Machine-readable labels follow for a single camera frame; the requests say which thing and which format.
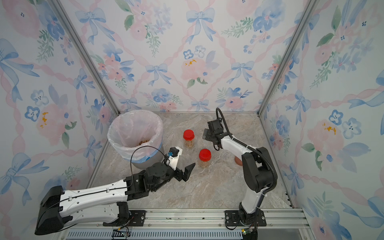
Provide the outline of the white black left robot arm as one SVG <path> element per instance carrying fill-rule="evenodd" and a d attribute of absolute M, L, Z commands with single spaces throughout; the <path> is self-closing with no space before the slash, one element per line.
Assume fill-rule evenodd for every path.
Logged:
<path fill-rule="evenodd" d="M 145 198 L 172 179 L 187 182 L 195 168 L 177 167 L 183 150 L 172 147 L 161 162 L 117 182 L 83 190 L 54 186 L 40 203 L 35 235 L 57 233 L 80 223 L 103 222 L 105 227 L 123 227 L 132 219 L 128 202 Z"/>

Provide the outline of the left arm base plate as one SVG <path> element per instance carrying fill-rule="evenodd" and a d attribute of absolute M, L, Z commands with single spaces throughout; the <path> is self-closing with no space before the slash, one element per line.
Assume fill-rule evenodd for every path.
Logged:
<path fill-rule="evenodd" d="M 103 227 L 143 227 L 146 217 L 145 210 L 133 210 L 128 213 L 118 214 L 112 223 L 103 223 Z"/>

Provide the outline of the orange jar lid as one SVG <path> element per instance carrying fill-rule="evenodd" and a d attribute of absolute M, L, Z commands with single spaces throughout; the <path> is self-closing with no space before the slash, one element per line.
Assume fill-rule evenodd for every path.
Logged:
<path fill-rule="evenodd" d="M 239 165 L 239 166 L 242 166 L 242 165 L 243 165 L 242 160 L 241 160 L 240 158 L 238 158 L 238 157 L 235 157 L 235 163 L 236 163 L 237 165 Z"/>

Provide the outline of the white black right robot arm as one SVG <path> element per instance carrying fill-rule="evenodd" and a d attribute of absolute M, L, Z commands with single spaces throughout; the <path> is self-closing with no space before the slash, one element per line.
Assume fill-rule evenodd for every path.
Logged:
<path fill-rule="evenodd" d="M 212 142 L 219 149 L 231 152 L 242 160 L 247 191 L 239 205 L 238 214 L 240 222 L 249 226 L 256 222 L 266 194 L 275 189 L 278 175 L 266 148 L 247 145 L 225 132 L 223 121 L 223 119 L 216 119 L 208 122 L 203 139 Z"/>

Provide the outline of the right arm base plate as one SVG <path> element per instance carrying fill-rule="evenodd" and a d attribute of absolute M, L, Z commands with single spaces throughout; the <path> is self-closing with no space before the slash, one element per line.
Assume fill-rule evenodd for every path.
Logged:
<path fill-rule="evenodd" d="M 243 213 L 240 210 L 226 210 L 225 225 L 227 227 L 266 227 L 266 217 L 262 210 L 257 210 L 253 214 Z"/>

